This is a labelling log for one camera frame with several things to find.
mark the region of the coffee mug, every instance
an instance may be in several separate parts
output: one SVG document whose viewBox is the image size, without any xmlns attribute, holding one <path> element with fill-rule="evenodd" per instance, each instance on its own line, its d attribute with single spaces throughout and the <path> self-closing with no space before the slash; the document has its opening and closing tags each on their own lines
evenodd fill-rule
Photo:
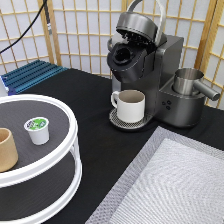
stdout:
<svg viewBox="0 0 224 224">
<path fill-rule="evenodd" d="M 11 169 L 18 161 L 18 153 L 12 132 L 0 128 L 0 173 Z"/>
<path fill-rule="evenodd" d="M 121 121 L 135 123 L 144 117 L 145 95 L 142 92 L 137 90 L 115 91 L 111 95 L 111 103 L 117 108 L 117 117 Z"/>
</svg>

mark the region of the coffee maker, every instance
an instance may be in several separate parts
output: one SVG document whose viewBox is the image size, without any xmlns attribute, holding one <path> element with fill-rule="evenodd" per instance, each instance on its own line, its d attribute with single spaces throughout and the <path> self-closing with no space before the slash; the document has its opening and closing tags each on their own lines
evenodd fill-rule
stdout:
<svg viewBox="0 0 224 224">
<path fill-rule="evenodd" d="M 150 18 L 133 12 L 141 1 L 133 1 L 120 15 L 117 33 L 108 41 L 107 63 L 113 74 L 113 91 L 133 89 L 145 94 L 145 118 L 137 126 L 125 124 L 116 118 L 114 109 L 110 121 L 129 131 L 142 128 L 152 118 L 180 128 L 194 126 L 200 121 L 206 96 L 217 100 L 220 94 L 202 83 L 199 70 L 187 70 L 177 77 L 184 39 L 163 33 L 166 13 L 159 0 L 158 27 Z"/>
</svg>

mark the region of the table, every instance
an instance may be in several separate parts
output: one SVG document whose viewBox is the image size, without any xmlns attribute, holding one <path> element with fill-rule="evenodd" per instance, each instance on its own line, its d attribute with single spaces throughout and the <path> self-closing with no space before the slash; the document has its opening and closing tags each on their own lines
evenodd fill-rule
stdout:
<svg viewBox="0 0 224 224">
<path fill-rule="evenodd" d="M 115 129 L 108 119 L 111 86 L 109 79 L 70 69 L 24 92 L 63 101 L 79 127 L 81 184 L 70 203 L 47 224 L 85 223 L 158 126 L 224 150 L 224 111 L 209 107 L 204 107 L 201 122 L 191 129 L 155 120 L 136 133 Z"/>
</svg>

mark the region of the black tray surface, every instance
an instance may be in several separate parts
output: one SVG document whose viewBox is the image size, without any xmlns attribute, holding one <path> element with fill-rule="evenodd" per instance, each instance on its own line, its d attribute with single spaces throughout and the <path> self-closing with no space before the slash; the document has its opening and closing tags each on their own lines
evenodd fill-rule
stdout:
<svg viewBox="0 0 224 224">
<path fill-rule="evenodd" d="M 44 145 L 34 145 L 24 124 L 34 117 L 49 120 L 50 139 Z M 11 130 L 19 155 L 17 164 L 11 169 L 19 169 L 40 160 L 65 139 L 69 130 L 69 120 L 59 107 L 41 101 L 15 101 L 0 104 L 0 128 Z"/>
</svg>

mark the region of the power cord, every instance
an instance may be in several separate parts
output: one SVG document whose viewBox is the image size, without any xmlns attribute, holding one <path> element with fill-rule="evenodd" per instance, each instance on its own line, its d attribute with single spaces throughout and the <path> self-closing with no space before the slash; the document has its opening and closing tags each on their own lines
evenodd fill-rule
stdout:
<svg viewBox="0 0 224 224">
<path fill-rule="evenodd" d="M 29 27 L 25 30 L 25 32 L 21 35 L 21 37 L 19 39 L 17 39 L 15 42 L 13 42 L 10 46 L 6 47 L 5 49 L 3 49 L 2 51 L 0 51 L 0 54 L 2 54 L 3 52 L 7 51 L 9 48 L 13 47 L 15 44 L 17 44 L 25 35 L 26 33 L 29 31 L 29 29 L 33 26 L 33 24 L 36 22 L 38 16 L 40 15 L 42 9 L 44 8 L 45 4 L 46 4 L 47 0 L 44 0 L 43 5 L 40 7 L 36 17 L 34 18 L 33 22 L 29 25 Z"/>
</svg>

